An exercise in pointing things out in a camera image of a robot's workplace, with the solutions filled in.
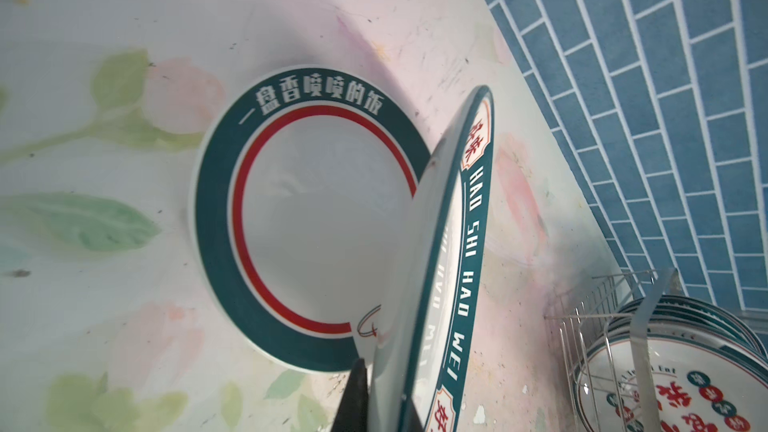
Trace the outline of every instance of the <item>painted table surface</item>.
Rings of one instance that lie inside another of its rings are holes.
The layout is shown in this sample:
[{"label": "painted table surface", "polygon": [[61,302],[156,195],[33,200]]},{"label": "painted table surface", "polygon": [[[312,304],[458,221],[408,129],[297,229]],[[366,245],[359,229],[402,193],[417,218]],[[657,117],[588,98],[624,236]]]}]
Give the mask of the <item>painted table surface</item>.
[{"label": "painted table surface", "polygon": [[458,428],[572,427],[542,314],[616,264],[483,0],[2,0],[0,16],[0,430],[330,424],[346,376],[286,371],[246,344],[187,230],[200,133],[297,63],[377,84],[430,148],[490,85],[492,204]]}]

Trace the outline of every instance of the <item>red ring on plate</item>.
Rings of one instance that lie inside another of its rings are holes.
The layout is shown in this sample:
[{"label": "red ring on plate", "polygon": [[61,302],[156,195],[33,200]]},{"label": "red ring on plate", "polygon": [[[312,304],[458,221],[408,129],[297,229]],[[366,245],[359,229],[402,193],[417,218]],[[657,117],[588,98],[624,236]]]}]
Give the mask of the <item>red ring on plate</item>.
[{"label": "red ring on plate", "polygon": [[245,191],[245,182],[248,178],[248,172],[256,160],[259,151],[264,147],[266,141],[272,138],[283,127],[288,126],[292,122],[305,119],[307,117],[314,116],[333,116],[340,117],[342,119],[351,120],[354,123],[360,124],[365,127],[379,140],[384,142],[384,145],[394,155],[398,165],[402,169],[408,181],[408,188],[410,188],[411,196],[416,193],[416,178],[413,176],[411,169],[408,165],[408,160],[404,157],[400,149],[394,143],[389,136],[384,133],[377,125],[368,120],[364,116],[358,113],[354,113],[351,110],[343,109],[335,106],[308,106],[300,109],[288,112],[284,116],[277,118],[274,122],[269,124],[261,134],[251,144],[248,152],[245,154],[242,164],[240,164],[240,170],[237,171],[235,179],[235,189],[232,197],[232,225],[234,228],[235,247],[237,254],[240,257],[240,262],[243,264],[245,273],[250,280],[250,283],[254,286],[256,292],[261,296],[265,303],[267,303],[274,312],[278,313],[282,318],[291,322],[298,327],[301,327],[307,331],[319,332],[321,334],[350,334],[352,332],[352,326],[349,322],[343,324],[327,324],[324,322],[313,321],[302,315],[289,309],[285,306],[262,282],[259,273],[254,266],[254,262],[250,258],[248,248],[245,244],[245,234],[243,230],[243,194]]}]

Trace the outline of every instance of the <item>ceramic plate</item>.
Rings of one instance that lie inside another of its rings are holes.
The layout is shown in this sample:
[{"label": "ceramic plate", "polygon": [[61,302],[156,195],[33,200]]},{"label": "ceramic plate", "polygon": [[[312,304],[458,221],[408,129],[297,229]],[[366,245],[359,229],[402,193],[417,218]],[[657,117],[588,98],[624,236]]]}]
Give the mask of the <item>ceramic plate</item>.
[{"label": "ceramic plate", "polygon": [[[621,311],[635,310],[640,301],[632,301],[621,308]],[[766,357],[766,351],[763,344],[741,320],[712,304],[708,304],[696,299],[679,296],[664,295],[659,300],[654,314],[680,315],[693,314],[699,320],[706,321],[709,326],[721,329],[741,340],[747,342],[749,347],[757,351],[763,357]]]},{"label": "ceramic plate", "polygon": [[372,360],[428,157],[397,104],[337,70],[275,72],[226,111],[190,209],[210,286],[258,349],[302,370]]},{"label": "ceramic plate", "polygon": [[472,345],[493,153],[493,98],[475,89],[436,147],[382,306],[369,430],[453,432]]},{"label": "ceramic plate", "polygon": [[[768,420],[768,368],[760,362],[727,346],[715,348],[671,335],[649,334],[648,346],[664,432],[763,430]],[[611,338],[610,350],[620,397],[614,391],[608,352],[598,346],[588,355],[591,385],[586,368],[577,370],[578,412],[590,432],[598,430],[596,417],[602,430],[622,430],[623,417],[629,432],[641,432],[629,337]]]}]

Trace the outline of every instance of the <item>chrome wire rack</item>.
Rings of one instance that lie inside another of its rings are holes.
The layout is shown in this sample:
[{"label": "chrome wire rack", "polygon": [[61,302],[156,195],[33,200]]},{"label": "chrome wire rack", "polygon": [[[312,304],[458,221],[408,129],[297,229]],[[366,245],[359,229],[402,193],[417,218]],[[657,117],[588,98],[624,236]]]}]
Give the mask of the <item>chrome wire rack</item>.
[{"label": "chrome wire rack", "polygon": [[[606,424],[600,424],[598,405],[595,394],[590,394],[589,403],[585,408],[592,408],[596,424],[590,430],[579,419],[579,413],[574,396],[574,386],[578,385],[576,369],[581,364],[587,372],[590,390],[592,378],[590,372],[588,350],[596,341],[604,341],[608,352],[608,362],[616,397],[621,397],[619,379],[614,366],[613,354],[608,340],[608,326],[615,318],[631,318],[629,327],[632,359],[637,373],[637,390],[639,393],[638,406],[632,410],[642,419],[643,432],[662,432],[661,419],[656,402],[653,376],[651,375],[650,358],[648,356],[648,323],[656,309],[661,296],[665,293],[680,292],[680,279],[677,269],[648,270],[643,272],[628,272],[592,277],[594,287],[578,305],[563,315],[547,315],[545,319],[560,323],[560,339],[562,342],[565,373],[568,379],[568,390],[571,394],[571,406],[574,413],[575,429],[587,432],[617,432]],[[635,299],[642,302],[630,313],[617,312],[626,303]],[[635,432],[632,424],[621,420],[622,432]]]}]

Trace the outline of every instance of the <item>blue tile wall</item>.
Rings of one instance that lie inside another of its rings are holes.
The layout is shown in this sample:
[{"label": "blue tile wall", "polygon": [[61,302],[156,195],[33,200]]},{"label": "blue tile wall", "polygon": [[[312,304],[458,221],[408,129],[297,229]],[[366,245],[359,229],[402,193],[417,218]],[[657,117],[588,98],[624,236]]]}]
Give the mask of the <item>blue tile wall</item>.
[{"label": "blue tile wall", "polygon": [[485,3],[619,266],[768,311],[766,0]]}]

